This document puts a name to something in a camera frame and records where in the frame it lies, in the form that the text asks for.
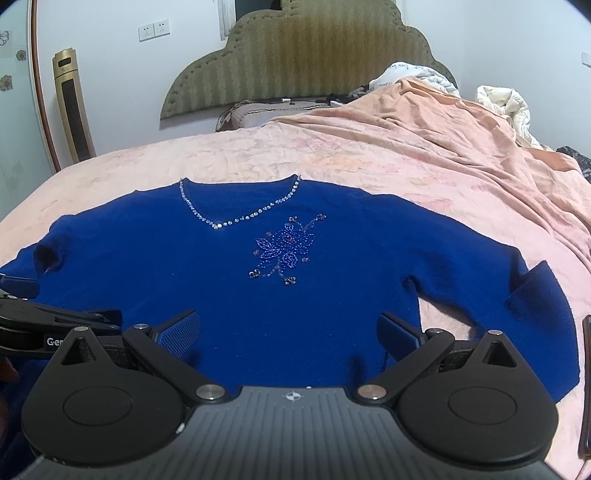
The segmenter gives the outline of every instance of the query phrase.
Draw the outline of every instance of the bed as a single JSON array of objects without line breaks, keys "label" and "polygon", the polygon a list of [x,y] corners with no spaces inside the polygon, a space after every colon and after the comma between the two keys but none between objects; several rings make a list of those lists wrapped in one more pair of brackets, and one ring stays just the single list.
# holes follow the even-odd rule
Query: bed
[{"label": "bed", "polygon": [[[442,67],[430,51],[427,57],[423,64]],[[163,118],[244,100],[239,94],[218,93],[199,103],[187,93],[185,101],[170,103],[184,95],[179,92],[176,81]],[[327,92],[322,87],[302,93]],[[591,186],[572,158],[517,146],[515,131],[503,118],[414,77],[339,108],[112,152],[68,167],[0,223],[0,264],[39,241],[60,216],[134,190],[184,177],[201,183],[255,182],[296,172],[304,179],[395,194],[517,247],[530,268],[542,260],[549,263],[576,322],[581,377],[557,405],[560,422],[547,462],[566,479],[584,480],[589,471],[577,450],[584,406],[582,320],[591,313]],[[470,336],[470,321],[457,312],[425,300],[420,306],[424,329],[441,327],[457,338]]]}]

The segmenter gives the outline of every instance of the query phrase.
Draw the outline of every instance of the gold tower fan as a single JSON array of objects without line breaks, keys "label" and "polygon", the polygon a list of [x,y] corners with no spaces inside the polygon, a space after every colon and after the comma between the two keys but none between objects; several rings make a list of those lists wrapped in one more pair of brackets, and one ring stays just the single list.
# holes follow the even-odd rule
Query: gold tower fan
[{"label": "gold tower fan", "polygon": [[67,48],[54,55],[53,76],[56,80],[57,104],[60,108],[61,122],[64,125],[72,160],[74,163],[78,163],[95,157],[95,147],[90,137],[82,99],[76,50]]}]

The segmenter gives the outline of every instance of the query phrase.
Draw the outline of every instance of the rhinestone neckline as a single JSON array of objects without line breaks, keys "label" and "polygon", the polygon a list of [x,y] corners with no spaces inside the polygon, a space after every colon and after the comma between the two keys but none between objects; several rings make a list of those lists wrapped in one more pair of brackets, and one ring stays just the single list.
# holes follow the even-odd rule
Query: rhinestone neckline
[{"label": "rhinestone neckline", "polygon": [[208,218],[205,218],[203,215],[201,215],[201,213],[199,213],[195,209],[195,207],[191,203],[191,200],[189,200],[187,198],[187,196],[185,195],[184,185],[183,185],[183,181],[182,180],[178,183],[178,189],[181,192],[181,197],[183,198],[183,200],[185,201],[185,203],[189,206],[189,208],[193,212],[194,216],[196,216],[202,222],[205,222],[205,224],[209,225],[214,230],[219,230],[221,228],[224,228],[224,227],[227,227],[227,226],[231,226],[231,225],[234,225],[236,223],[243,222],[245,220],[250,220],[251,218],[254,218],[256,216],[259,216],[259,214],[261,214],[263,212],[266,212],[268,210],[271,210],[275,205],[279,205],[280,203],[286,202],[291,197],[293,197],[293,194],[297,191],[297,188],[300,185],[300,180],[301,180],[301,175],[298,174],[297,177],[295,178],[295,182],[292,185],[290,192],[287,195],[285,195],[284,197],[282,197],[280,199],[277,199],[274,202],[271,202],[268,205],[265,205],[264,207],[261,207],[261,208],[255,210],[252,213],[249,213],[247,215],[243,215],[240,218],[235,217],[234,220],[226,220],[225,222],[214,222],[214,221],[212,221],[212,220],[210,220]]}]

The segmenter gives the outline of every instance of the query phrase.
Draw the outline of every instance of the blue gripper pad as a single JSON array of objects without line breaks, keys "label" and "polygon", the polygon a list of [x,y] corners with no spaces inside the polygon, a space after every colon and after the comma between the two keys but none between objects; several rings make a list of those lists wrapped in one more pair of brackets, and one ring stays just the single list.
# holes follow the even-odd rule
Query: blue gripper pad
[{"label": "blue gripper pad", "polygon": [[201,334],[201,319],[187,310],[152,330],[152,339],[169,353],[182,358]]},{"label": "blue gripper pad", "polygon": [[392,315],[381,314],[376,327],[378,342],[399,362],[423,343],[424,334],[417,328]]}]

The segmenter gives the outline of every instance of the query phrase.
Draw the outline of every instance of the metal screw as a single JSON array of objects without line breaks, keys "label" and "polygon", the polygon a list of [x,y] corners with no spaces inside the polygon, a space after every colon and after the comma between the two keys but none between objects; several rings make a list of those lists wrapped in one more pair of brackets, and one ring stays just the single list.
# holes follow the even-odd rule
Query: metal screw
[{"label": "metal screw", "polygon": [[199,398],[204,400],[217,400],[218,398],[222,398],[226,394],[226,391],[219,385],[206,384],[201,385],[195,393]]},{"label": "metal screw", "polygon": [[388,392],[384,387],[380,387],[379,385],[361,385],[357,389],[357,393],[360,397],[367,398],[368,400],[379,400],[380,398],[384,398]]}]

